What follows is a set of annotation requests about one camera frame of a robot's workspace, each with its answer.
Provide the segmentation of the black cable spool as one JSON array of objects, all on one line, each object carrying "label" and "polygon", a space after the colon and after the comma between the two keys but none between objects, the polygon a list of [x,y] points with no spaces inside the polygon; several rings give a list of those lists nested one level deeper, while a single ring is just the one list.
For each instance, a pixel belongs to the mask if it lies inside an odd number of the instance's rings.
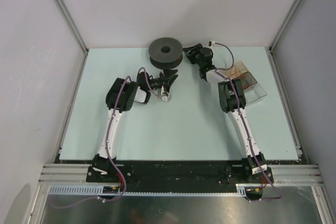
[{"label": "black cable spool", "polygon": [[183,46],[177,39],[171,37],[156,39],[149,45],[149,59],[158,69],[174,69],[183,60]]}]

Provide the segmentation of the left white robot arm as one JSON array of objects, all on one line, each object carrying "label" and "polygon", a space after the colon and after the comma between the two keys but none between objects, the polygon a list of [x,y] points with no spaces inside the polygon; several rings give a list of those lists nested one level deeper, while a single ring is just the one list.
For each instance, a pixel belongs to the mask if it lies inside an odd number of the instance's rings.
[{"label": "left white robot arm", "polygon": [[131,110],[133,104],[147,104],[152,95],[164,102],[171,100],[171,86],[178,78],[178,70],[163,70],[157,78],[149,75],[145,68],[140,68],[137,78],[132,81],[129,76],[117,78],[106,95],[108,120],[106,130],[98,153],[92,160],[92,169],[105,182],[110,182],[118,173],[112,165],[117,157],[115,139],[119,121],[124,112]]}]

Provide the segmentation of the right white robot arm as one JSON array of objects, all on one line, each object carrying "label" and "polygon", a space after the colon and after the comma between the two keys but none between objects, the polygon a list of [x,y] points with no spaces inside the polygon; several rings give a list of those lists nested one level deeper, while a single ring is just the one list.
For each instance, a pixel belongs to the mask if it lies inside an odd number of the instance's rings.
[{"label": "right white robot arm", "polygon": [[267,162],[247,120],[247,101],[241,80],[228,76],[225,73],[228,68],[215,67],[213,44],[213,41],[209,42],[208,47],[197,44],[184,48],[183,52],[191,64],[198,65],[200,78],[218,87],[219,105],[222,111],[230,116],[245,151],[245,157],[242,159],[243,179],[249,183],[258,179],[270,182]]}]

